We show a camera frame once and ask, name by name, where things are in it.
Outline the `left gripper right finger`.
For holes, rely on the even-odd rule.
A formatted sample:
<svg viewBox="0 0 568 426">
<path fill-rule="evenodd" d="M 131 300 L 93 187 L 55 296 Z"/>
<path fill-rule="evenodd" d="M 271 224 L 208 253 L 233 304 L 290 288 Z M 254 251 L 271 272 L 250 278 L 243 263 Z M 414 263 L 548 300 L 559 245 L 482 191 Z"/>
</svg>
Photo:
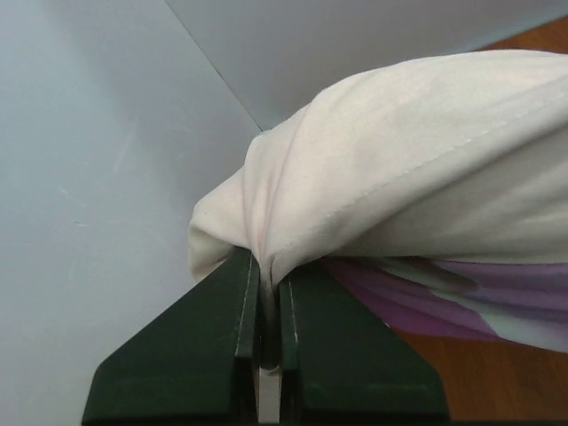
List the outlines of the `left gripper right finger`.
<svg viewBox="0 0 568 426">
<path fill-rule="evenodd" d="M 279 291 L 282 421 L 448 421 L 437 370 L 321 264 Z"/>
</svg>

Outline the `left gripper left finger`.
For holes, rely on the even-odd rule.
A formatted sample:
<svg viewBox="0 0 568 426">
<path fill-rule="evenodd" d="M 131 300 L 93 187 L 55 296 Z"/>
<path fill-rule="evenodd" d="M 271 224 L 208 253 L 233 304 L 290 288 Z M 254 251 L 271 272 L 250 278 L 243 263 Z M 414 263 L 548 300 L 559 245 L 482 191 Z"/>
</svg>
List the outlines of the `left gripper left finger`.
<svg viewBox="0 0 568 426">
<path fill-rule="evenodd" d="M 254 422 L 258 268 L 237 248 L 97 368 L 86 422 Z"/>
</svg>

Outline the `pink pillowcase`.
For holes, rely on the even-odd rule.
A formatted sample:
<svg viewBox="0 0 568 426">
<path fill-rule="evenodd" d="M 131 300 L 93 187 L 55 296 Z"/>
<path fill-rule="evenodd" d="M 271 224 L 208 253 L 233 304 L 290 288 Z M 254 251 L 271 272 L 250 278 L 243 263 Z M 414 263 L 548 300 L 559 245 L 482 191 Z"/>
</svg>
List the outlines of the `pink pillowcase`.
<svg viewBox="0 0 568 426">
<path fill-rule="evenodd" d="M 196 204 L 193 278 L 237 248 L 270 318 L 322 260 L 390 327 L 566 351 L 566 56 L 413 59 L 326 88 Z"/>
</svg>

